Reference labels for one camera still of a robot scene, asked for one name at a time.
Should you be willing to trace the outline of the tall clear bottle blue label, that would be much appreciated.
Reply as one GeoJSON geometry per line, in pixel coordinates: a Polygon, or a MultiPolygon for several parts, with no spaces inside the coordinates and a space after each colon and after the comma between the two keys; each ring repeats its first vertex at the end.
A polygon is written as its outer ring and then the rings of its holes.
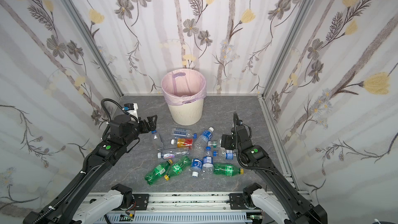
{"type": "Polygon", "coordinates": [[[208,142],[211,140],[214,132],[214,128],[210,127],[196,139],[192,146],[193,158],[202,158],[205,148],[208,146],[208,142]]]}

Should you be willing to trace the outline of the green bottle yellow cap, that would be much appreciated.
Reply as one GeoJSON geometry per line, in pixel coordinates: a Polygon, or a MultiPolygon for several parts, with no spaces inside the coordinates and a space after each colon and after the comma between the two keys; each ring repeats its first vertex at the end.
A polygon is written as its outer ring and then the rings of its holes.
{"type": "Polygon", "coordinates": [[[216,175],[224,175],[228,177],[244,174],[244,169],[233,164],[215,163],[213,173],[216,175]]]}

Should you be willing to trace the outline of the small clear bottle blue label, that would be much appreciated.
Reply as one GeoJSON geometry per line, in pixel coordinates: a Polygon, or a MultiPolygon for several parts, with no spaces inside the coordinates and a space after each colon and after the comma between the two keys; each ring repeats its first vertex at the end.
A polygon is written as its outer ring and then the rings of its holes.
{"type": "Polygon", "coordinates": [[[225,160],[233,160],[236,157],[236,154],[234,153],[233,150],[221,149],[221,150],[214,150],[213,156],[219,157],[219,158],[225,159],[225,160]]]}

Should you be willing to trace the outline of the cream plastic waste bin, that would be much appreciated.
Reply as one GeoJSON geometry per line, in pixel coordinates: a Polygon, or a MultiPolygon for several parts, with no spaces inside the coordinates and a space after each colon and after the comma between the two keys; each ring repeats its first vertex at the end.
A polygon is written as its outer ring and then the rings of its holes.
{"type": "Polygon", "coordinates": [[[202,117],[204,99],[181,106],[168,105],[173,120],[180,125],[189,126],[197,123],[202,117]]]}

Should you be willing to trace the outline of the clear bottle white cap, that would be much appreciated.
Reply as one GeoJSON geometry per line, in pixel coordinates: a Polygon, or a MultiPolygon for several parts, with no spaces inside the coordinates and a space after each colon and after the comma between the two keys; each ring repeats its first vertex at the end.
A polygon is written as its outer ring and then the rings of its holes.
{"type": "Polygon", "coordinates": [[[194,156],[190,167],[192,177],[198,178],[202,172],[202,168],[203,168],[203,158],[200,157],[199,155],[194,156]]]}

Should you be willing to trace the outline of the orange red drink bottle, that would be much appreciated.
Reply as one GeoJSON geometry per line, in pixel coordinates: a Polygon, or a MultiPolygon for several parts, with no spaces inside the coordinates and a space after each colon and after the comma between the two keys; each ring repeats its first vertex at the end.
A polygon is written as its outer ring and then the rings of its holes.
{"type": "Polygon", "coordinates": [[[188,148],[192,149],[193,139],[172,139],[172,145],[177,145],[177,148],[188,148]]]}

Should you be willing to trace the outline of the pink bin liner bag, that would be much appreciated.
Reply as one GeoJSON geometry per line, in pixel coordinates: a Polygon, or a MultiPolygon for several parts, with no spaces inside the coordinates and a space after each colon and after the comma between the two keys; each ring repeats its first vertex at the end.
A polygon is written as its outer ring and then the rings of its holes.
{"type": "Polygon", "coordinates": [[[207,96],[205,77],[193,69],[181,68],[167,73],[161,88],[166,103],[171,106],[193,103],[207,96]]]}

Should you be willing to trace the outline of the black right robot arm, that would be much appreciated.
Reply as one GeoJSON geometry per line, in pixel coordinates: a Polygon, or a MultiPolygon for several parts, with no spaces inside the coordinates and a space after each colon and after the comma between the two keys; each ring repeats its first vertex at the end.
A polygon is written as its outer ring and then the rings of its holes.
{"type": "Polygon", "coordinates": [[[273,193],[270,196],[260,185],[252,184],[244,189],[246,206],[261,209],[278,224],[327,224],[326,210],[304,198],[276,169],[265,149],[252,143],[251,135],[251,128],[235,112],[231,134],[221,139],[221,147],[233,151],[239,165],[254,171],[273,193]]]}

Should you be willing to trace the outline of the aluminium mounting rail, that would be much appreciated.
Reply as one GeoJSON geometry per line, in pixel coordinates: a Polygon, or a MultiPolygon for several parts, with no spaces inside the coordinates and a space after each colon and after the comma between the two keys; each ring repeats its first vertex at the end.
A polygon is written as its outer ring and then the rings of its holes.
{"type": "Polygon", "coordinates": [[[134,193],[134,203],[127,210],[116,205],[121,197],[116,191],[89,194],[79,207],[76,217],[88,222],[100,223],[109,213],[122,213],[129,217],[136,213],[244,213],[261,215],[257,207],[248,208],[243,192],[175,192],[134,193]]]}

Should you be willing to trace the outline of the clear bottle green cap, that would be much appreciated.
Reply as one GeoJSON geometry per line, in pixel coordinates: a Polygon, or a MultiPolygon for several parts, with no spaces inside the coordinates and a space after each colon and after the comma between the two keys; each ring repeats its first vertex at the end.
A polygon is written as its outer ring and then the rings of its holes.
{"type": "Polygon", "coordinates": [[[208,141],[208,146],[211,148],[214,148],[214,149],[220,148],[221,147],[221,139],[208,141]]]}

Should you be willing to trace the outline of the clear bottle purple label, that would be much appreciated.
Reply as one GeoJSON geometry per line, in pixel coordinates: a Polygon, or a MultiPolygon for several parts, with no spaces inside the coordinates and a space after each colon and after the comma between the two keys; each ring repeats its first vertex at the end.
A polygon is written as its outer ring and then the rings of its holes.
{"type": "Polygon", "coordinates": [[[173,148],[163,150],[157,153],[158,159],[172,159],[177,156],[184,156],[189,154],[190,149],[188,148],[173,148]]]}

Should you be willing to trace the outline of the clear bottle blue cap flat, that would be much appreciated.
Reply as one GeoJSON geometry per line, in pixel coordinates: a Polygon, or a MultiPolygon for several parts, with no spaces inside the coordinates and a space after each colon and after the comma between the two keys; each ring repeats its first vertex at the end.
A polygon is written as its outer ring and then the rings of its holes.
{"type": "Polygon", "coordinates": [[[194,133],[192,130],[183,129],[183,128],[172,128],[171,131],[172,136],[181,139],[196,139],[197,134],[194,133]]]}

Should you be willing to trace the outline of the clear bottle blue cap upright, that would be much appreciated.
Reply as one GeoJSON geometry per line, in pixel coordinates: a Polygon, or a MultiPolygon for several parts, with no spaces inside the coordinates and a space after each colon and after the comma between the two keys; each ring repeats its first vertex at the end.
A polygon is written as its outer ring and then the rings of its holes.
{"type": "Polygon", "coordinates": [[[211,147],[207,146],[203,157],[203,174],[205,176],[211,175],[214,170],[213,156],[211,147]]]}

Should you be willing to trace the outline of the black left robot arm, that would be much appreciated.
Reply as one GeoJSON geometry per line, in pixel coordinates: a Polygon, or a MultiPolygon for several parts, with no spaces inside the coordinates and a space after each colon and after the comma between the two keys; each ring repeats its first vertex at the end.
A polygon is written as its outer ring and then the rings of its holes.
{"type": "Polygon", "coordinates": [[[131,151],[128,146],[139,141],[139,135],[156,130],[157,115],[142,119],[134,103],[121,106],[104,98],[101,107],[107,116],[107,127],[101,142],[88,154],[83,166],[65,189],[40,212],[30,212],[25,224],[93,224],[109,211],[129,209],[135,203],[131,188],[118,184],[106,196],[86,208],[81,204],[98,181],[131,151]]]}

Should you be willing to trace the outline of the clear bottle blue cap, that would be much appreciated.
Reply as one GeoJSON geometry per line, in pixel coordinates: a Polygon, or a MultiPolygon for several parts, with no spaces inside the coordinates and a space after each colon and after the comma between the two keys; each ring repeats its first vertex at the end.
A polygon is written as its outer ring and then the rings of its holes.
{"type": "Polygon", "coordinates": [[[154,147],[157,150],[163,150],[164,149],[164,145],[163,145],[161,136],[157,132],[157,130],[154,130],[154,131],[151,132],[151,137],[152,137],[152,142],[153,142],[154,147]]]}
{"type": "Polygon", "coordinates": [[[214,170],[213,156],[211,147],[207,146],[203,157],[203,174],[205,176],[211,175],[214,170]]]}
{"type": "Polygon", "coordinates": [[[192,130],[183,129],[183,128],[172,128],[171,131],[172,136],[181,139],[196,139],[197,134],[194,133],[192,130]]]}

